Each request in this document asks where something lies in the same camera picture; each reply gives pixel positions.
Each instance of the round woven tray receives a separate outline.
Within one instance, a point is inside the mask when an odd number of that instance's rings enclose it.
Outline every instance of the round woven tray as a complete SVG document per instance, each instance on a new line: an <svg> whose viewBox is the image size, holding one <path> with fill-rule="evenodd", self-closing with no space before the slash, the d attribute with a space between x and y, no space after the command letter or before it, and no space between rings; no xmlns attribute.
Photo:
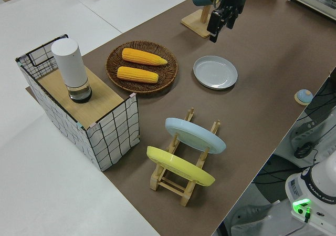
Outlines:
<svg viewBox="0 0 336 236"><path fill-rule="evenodd" d="M168 63L166 65L152 66L144 64L136 64L129 61L124 61L122 59L122 50L124 48L134 48L149 53L156 54L166 59ZM147 84L140 82L133 82L127 80L121 80L117 77L117 71L120 66L128 66L132 68L149 70L151 72L158 73L159 80L156 84ZM165 47L144 40L136 40L129 43L124 43L117 47L107 58L106 62L106 72L109 78L117 86L134 93L139 94L150 94L162 91L168 88L169 85L174 81L178 70L177 60L175 56Z"/></svg>

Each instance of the black base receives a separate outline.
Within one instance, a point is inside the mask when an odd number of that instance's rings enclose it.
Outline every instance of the black base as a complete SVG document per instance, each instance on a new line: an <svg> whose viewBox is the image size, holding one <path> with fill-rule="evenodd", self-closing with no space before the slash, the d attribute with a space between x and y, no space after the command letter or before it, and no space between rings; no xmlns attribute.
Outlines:
<svg viewBox="0 0 336 236"><path fill-rule="evenodd" d="M84 99L73 99L73 98L71 98L71 100L73 101L73 102L75 102L75 103L79 103L79 104L83 104L83 103L86 103L86 102L88 102L89 101L89 99L91 98L91 96L92 96L92 90L91 90L91 93L90 93L90 95L89 96L87 96L86 98L84 98Z"/></svg>

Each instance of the green light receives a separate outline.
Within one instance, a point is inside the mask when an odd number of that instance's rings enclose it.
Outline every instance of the green light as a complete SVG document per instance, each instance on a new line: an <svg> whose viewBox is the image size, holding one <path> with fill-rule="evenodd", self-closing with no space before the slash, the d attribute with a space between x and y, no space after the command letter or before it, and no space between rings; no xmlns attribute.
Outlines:
<svg viewBox="0 0 336 236"><path fill-rule="evenodd" d="M310 199L308 199L308 198L304 198L304 199L302 199L302 200L295 201L295 202L293 202L293 209L295 210L296 213L299 213L298 210L299 210L302 206L307 205L308 203L310 203Z"/></svg>
<svg viewBox="0 0 336 236"><path fill-rule="evenodd" d="M305 199L293 202L293 206L299 206L299 205L301 205L303 203L309 203L309 202L310 202L310 199L305 198Z"/></svg>

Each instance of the storage box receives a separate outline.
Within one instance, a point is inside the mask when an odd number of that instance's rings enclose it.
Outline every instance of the storage box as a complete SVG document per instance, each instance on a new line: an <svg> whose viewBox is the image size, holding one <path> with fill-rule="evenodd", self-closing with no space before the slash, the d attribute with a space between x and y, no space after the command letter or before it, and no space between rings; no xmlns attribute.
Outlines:
<svg viewBox="0 0 336 236"><path fill-rule="evenodd" d="M87 69L92 88L88 103L70 100L51 52L62 35L18 57L16 62L37 101L54 125L101 171L139 143L136 94L123 100Z"/></svg>

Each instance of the wire grid box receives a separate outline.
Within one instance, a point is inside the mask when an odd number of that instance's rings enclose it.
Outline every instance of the wire grid box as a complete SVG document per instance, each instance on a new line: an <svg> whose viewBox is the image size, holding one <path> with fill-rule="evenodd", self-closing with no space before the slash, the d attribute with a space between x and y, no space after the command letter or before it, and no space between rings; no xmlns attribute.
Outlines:
<svg viewBox="0 0 336 236"><path fill-rule="evenodd" d="M138 98L136 94L130 95L85 129L38 81L58 68L51 45L65 37L68 36L62 35L43 44L18 57L16 62L49 119L98 169L104 171L140 142Z"/></svg>

